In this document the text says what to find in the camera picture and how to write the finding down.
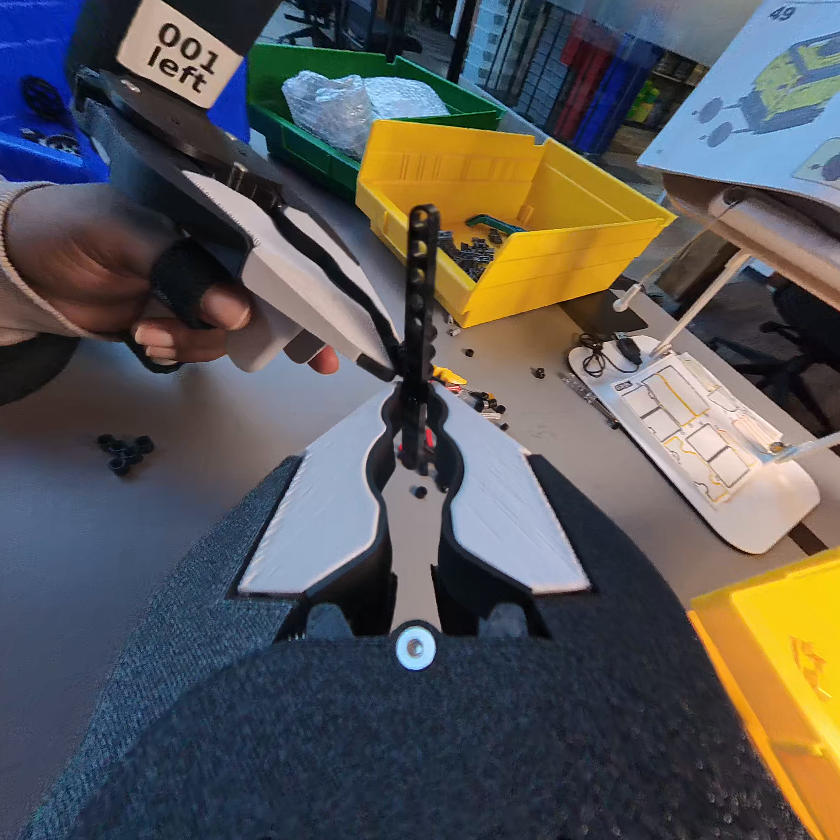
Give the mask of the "black spoked wheel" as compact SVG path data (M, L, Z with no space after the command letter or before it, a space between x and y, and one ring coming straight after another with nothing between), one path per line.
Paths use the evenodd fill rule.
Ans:
M70 125L71 116L57 88L41 77L22 76L19 89L28 109L41 121Z

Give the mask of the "pile of small block pieces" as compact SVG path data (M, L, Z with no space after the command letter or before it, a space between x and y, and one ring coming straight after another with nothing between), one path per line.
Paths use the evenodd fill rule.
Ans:
M402 442L397 452L403 465L425 474L437 463L439 427L446 419L445 397L452 396L462 407L489 419L499 419L503 410L491 392L477 391L451 369L426 360L411 371L408 384L400 387L400 422Z

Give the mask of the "yellow plastic parts bin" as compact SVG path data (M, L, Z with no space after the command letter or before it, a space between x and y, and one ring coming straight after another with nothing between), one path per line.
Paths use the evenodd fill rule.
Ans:
M487 236L477 215L523 228L477 280L438 250L436 299L462 328L606 290L676 219L554 140L395 120L372 125L355 203L403 264L417 205L456 245Z
M687 615L805 829L839 838L839 549L700 595Z

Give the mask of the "grey desk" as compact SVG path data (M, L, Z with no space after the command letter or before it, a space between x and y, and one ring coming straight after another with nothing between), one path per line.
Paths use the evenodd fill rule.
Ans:
M802 461L822 498L802 524L811 537L747 555L559 379L576 334L559 306L456 338L439 311L435 322L436 363L494 392L509 435L614 520L685 605L838 545L838 455ZM223 360L154 375L121 345L84 343L54 381L2 408L2 838L19 836L76 751L125 639L181 558L382 386L346 362L333 376L279 359L254 374ZM119 478L100 434L150 436L156 450Z

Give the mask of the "green plastic parts bin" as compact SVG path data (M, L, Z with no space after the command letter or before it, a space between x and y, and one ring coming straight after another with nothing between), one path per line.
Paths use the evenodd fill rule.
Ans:
M448 114L419 123L494 131L505 109L412 61L388 61L369 52L261 44L248 56L247 100L252 129L266 138L270 157L313 180L333 195L354 203L360 163L298 127L282 94L282 84L302 70L330 78L349 75L421 81L434 89Z

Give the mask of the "white book stand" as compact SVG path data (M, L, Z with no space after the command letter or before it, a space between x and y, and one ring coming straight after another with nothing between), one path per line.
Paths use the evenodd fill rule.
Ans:
M682 354L676 349L678 335L753 258L838 310L838 209L800 196L683 175L666 174L664 182L667 195L679 209L738 246L737 253L663 339L643 334L633 337L638 362L623 356L619 339L599 339L597 352L582 343L574 347L569 366L724 542L745 553L766 553L821 500L816 483L796 460L837 445L838 434L798 445L782 440L743 488L726 503L713 507L680 477L674 462L614 393L613 385L669 353Z

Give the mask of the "black office chair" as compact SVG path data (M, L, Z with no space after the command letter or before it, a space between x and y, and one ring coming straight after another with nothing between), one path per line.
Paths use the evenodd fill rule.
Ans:
M778 359L719 337L707 346L713 352L735 353L740 362L730 363L733 370L754 378L754 386L780 406L794 398L815 419L818 436L827 436L835 432L835 426L805 382L805 373L819 365L839 372L839 312L788 280L773 291L772 300L780 318L761 323L759 331L793 344L792 357Z

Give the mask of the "person's left forearm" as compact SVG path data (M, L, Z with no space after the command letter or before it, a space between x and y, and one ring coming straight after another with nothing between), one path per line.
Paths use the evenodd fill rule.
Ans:
M1 345L9 347L36 335L55 334L68 338L94 339L61 315L29 287L18 274L7 248L7 216L15 201L50 182L10 182L1 179Z

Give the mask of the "clear screwdriver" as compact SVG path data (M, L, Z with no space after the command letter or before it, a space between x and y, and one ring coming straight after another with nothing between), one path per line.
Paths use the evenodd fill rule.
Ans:
M605 420L605 423L612 430L622 427L615 415L604 405L604 403L585 385L575 374L560 372L560 380L566 384L572 392L579 396L588 406L593 407Z

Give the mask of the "multicolour parts drawer racks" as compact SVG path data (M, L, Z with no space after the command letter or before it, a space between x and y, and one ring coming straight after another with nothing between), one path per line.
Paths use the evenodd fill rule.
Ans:
M659 7L607 21L544 2L509 57L516 60L509 107L551 139L584 157L607 151L618 130L660 130L708 72L666 46Z

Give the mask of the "open instruction booklet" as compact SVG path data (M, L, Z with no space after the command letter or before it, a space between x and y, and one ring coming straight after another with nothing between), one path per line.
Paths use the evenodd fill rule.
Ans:
M839 2L764 2L638 164L839 207Z

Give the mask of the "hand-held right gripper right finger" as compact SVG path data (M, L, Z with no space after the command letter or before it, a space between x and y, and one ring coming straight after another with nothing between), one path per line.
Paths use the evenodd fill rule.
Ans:
M530 452L441 384L427 407L455 547L531 595L589 591Z

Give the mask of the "blue plastic parts bin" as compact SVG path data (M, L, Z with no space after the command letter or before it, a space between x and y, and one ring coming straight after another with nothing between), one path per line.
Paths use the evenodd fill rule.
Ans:
M2 178L103 182L116 151L109 123L129 147L230 165L249 140L246 57L277 2L2 2ZM26 106L22 76L59 91L70 125Z

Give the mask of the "thin black perforated beam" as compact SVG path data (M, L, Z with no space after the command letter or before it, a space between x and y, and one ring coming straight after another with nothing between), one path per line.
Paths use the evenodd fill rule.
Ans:
M427 475L429 382L434 376L435 277L440 215L433 204L415 206L408 217L405 339L402 353L402 464Z

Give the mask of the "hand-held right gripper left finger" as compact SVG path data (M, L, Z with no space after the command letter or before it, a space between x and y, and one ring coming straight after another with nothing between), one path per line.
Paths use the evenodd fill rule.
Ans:
M383 545L398 386L311 443L239 579L242 596L315 596Z

